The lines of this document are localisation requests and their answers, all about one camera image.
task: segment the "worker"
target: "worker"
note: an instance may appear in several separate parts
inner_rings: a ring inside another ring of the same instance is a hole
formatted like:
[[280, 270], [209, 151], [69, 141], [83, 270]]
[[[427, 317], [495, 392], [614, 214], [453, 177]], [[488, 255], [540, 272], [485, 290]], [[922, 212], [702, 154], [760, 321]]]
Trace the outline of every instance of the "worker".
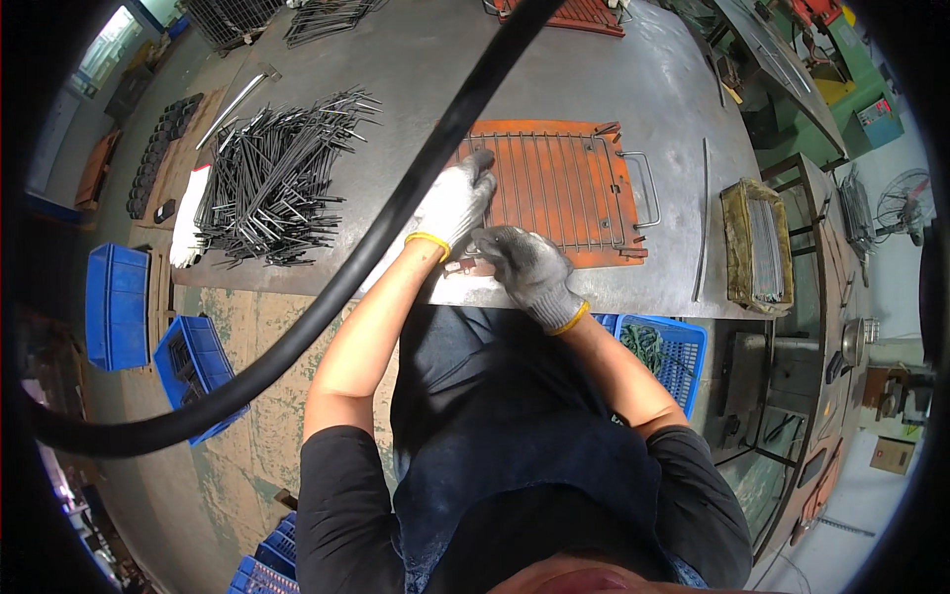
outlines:
[[[439, 175], [401, 253], [313, 376], [300, 591], [742, 587], [749, 529], [709, 446], [568, 288], [571, 264], [550, 240], [477, 228], [495, 190], [493, 159], [478, 150]], [[471, 240], [519, 309], [416, 303], [436, 266]], [[390, 506], [372, 407], [397, 339]]]

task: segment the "steel table surface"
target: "steel table surface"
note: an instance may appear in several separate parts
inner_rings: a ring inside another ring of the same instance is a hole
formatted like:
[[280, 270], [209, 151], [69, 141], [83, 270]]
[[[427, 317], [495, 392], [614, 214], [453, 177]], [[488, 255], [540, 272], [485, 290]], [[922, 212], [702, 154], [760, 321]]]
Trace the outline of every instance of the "steel table surface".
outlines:
[[[622, 39], [544, 28], [481, 119], [619, 120], [623, 149], [648, 154], [662, 223], [643, 230], [643, 245], [650, 250], [645, 264], [578, 270], [571, 277], [571, 287], [590, 300], [593, 311], [761, 318], [726, 299], [718, 194], [742, 176], [759, 179], [739, 110], [732, 101], [720, 104], [718, 80], [678, 17], [638, 0], [630, 12], [634, 19], [625, 25]], [[259, 72], [261, 61], [283, 76], [261, 84], [237, 115], [250, 117], [267, 104], [309, 105], [354, 85], [383, 102], [385, 113], [377, 114], [383, 125], [361, 124], [358, 133], [368, 142], [356, 143], [356, 153], [344, 155], [332, 172], [332, 193], [348, 198], [336, 244], [312, 251], [313, 266], [293, 268], [245, 261], [226, 270], [215, 265], [223, 254], [209, 252], [197, 265], [175, 271], [178, 284], [318, 295], [362, 238], [499, 28], [477, 2], [393, 0], [355, 30], [288, 51], [280, 38], [292, 15], [289, 10], [279, 13], [251, 48], [223, 105]], [[704, 290], [693, 302], [707, 203], [704, 138], [710, 152], [712, 221]], [[640, 201], [636, 206], [641, 220], [656, 215], [652, 206]], [[512, 306], [492, 278], [440, 278], [421, 298]]]

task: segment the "metal bowl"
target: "metal bowl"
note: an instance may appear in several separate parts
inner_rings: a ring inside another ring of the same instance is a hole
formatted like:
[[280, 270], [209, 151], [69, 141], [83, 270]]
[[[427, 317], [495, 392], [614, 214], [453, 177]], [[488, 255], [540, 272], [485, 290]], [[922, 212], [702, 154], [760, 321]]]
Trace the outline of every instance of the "metal bowl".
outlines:
[[857, 367], [865, 356], [865, 319], [856, 317], [845, 324], [841, 335], [841, 354], [845, 364]]

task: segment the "cardboard box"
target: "cardboard box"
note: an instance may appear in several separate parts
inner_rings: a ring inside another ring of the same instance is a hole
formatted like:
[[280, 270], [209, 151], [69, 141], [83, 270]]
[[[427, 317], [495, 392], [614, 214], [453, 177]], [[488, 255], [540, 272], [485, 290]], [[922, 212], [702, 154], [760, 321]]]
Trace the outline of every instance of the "cardboard box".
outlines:
[[897, 439], [878, 437], [878, 445], [871, 456], [871, 468], [887, 470], [895, 474], [907, 474], [914, 444]]

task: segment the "black hose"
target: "black hose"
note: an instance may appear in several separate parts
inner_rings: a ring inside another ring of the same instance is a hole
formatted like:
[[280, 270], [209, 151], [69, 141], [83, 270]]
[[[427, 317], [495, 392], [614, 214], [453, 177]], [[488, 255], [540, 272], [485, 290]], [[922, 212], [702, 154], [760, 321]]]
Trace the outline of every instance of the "black hose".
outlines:
[[303, 316], [257, 361], [198, 402], [131, 423], [85, 423], [52, 412], [24, 396], [36, 436], [58, 450], [92, 457], [137, 456], [200, 435], [254, 400], [290, 369], [356, 292], [415, 212], [508, 71], [562, 2], [519, 2], [468, 74], [366, 236]]

